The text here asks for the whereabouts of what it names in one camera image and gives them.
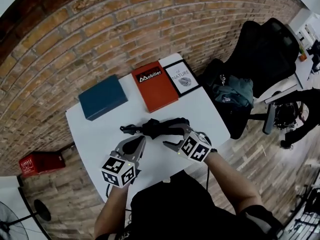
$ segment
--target black shirt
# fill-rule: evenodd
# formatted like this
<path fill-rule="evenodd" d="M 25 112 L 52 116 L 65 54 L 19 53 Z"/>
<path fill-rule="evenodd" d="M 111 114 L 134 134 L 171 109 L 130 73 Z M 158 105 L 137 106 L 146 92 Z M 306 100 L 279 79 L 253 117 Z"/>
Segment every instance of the black shirt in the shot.
<path fill-rule="evenodd" d="M 234 215 L 214 205 L 210 194 L 184 171 L 170 183 L 138 192 L 131 202 L 131 224 L 117 240 L 132 239 L 276 239 L 281 224 L 263 206 Z M 101 235 L 96 240 L 106 240 Z"/>

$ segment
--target red crate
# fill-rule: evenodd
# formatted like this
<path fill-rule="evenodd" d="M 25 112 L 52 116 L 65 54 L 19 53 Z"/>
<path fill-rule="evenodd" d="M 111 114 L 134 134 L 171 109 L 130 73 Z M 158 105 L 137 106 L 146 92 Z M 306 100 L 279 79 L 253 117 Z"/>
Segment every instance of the red crate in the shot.
<path fill-rule="evenodd" d="M 59 152 L 33 152 L 19 161 L 24 176 L 47 174 L 66 167 Z"/>

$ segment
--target orange book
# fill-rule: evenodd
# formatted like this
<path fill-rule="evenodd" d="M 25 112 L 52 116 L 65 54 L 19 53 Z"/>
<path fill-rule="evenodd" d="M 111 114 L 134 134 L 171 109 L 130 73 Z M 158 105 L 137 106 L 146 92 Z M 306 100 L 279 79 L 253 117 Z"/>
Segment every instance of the orange book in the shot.
<path fill-rule="evenodd" d="M 179 99 L 176 89 L 158 61 L 135 69 L 132 76 L 149 113 Z"/>

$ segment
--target white desk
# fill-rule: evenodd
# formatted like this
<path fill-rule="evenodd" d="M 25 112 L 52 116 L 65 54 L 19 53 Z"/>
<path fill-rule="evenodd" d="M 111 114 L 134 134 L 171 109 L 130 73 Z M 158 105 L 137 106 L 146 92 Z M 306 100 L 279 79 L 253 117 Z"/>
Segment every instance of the white desk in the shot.
<path fill-rule="evenodd" d="M 180 58 L 173 54 L 159 62 L 164 66 Z M 128 101 L 121 106 L 94 121 L 85 118 L 80 103 L 66 112 L 76 148 L 95 188 L 104 201 L 107 200 L 108 184 L 103 180 L 100 165 L 105 156 L 110 154 L 120 141 L 131 137 L 120 131 L 120 126 L 130 124 L 140 126 L 151 118 L 164 121 L 184 117 L 190 121 L 190 126 L 196 131 L 205 132 L 208 135 L 214 148 L 230 138 L 224 122 L 202 87 L 184 95 L 170 105 L 148 113 L 132 75 L 121 78 L 119 82 L 128 98 Z M 181 139 L 182 136 L 159 136 L 151 140 L 147 136 L 143 157 L 139 161 L 141 172 L 129 188 L 128 208 L 137 192 L 169 178 L 193 163 L 178 156 L 162 143 L 165 140 L 177 143 Z"/>
<path fill-rule="evenodd" d="M 255 99 L 254 103 L 264 101 L 268 104 L 294 91 L 305 89 L 307 87 L 312 66 L 312 56 L 307 54 L 307 59 L 305 61 L 300 61 L 300 59 L 297 58 L 295 61 L 295 73 L 271 86 L 259 98 Z M 277 91 L 280 91 L 281 93 L 272 96 Z"/>

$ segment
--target blue box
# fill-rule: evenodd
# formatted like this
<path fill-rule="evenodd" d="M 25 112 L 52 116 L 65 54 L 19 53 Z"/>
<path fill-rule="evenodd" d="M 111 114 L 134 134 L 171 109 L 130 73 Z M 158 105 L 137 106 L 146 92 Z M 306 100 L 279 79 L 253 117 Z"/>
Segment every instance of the blue box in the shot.
<path fill-rule="evenodd" d="M 81 93 L 79 100 L 85 118 L 90 121 L 128 101 L 116 75 Z"/>

